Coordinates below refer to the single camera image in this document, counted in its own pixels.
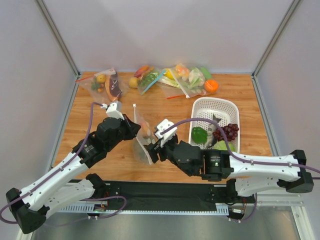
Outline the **polka dot zip bag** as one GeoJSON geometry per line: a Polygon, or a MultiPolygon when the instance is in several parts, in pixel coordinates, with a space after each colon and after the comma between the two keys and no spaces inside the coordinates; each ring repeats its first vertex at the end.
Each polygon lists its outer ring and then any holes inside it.
{"type": "Polygon", "coordinates": [[[140,125],[136,138],[132,143],[134,159],[145,165],[153,165],[153,161],[146,150],[145,146],[154,144],[156,138],[152,133],[150,124],[143,118],[143,115],[138,111],[137,105],[133,104],[134,123],[140,125]]]}

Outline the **green bell pepper toy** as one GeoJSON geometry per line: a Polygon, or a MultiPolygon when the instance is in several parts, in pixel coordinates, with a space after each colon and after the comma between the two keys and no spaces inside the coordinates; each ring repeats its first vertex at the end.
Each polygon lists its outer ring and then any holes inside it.
{"type": "Polygon", "coordinates": [[[191,130],[191,138],[196,144],[205,144],[208,139],[208,134],[202,127],[193,127],[191,130]]]}

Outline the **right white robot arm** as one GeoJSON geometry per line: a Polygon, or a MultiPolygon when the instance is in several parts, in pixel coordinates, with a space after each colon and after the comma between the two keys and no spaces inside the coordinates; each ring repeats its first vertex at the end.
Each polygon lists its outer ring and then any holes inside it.
{"type": "Polygon", "coordinates": [[[306,155],[294,150],[286,156],[243,155],[227,150],[201,149],[178,141],[177,136],[164,145],[158,140],[144,146],[153,163],[168,160],[189,177],[196,176],[209,182],[227,180],[240,197],[283,188],[288,193],[312,192],[314,181],[306,171],[306,155]]]}

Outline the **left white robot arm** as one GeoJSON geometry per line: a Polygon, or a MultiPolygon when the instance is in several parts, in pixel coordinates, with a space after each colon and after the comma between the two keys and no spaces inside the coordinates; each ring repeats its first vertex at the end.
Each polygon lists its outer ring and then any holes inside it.
{"type": "Polygon", "coordinates": [[[100,200],[107,187],[97,174],[89,174],[71,188],[65,184],[103,160],[121,141],[134,139],[141,126],[126,115],[107,117],[76,145],[56,167],[29,186],[6,193],[9,210],[24,234],[41,227],[55,212],[84,199],[100,200]]]}

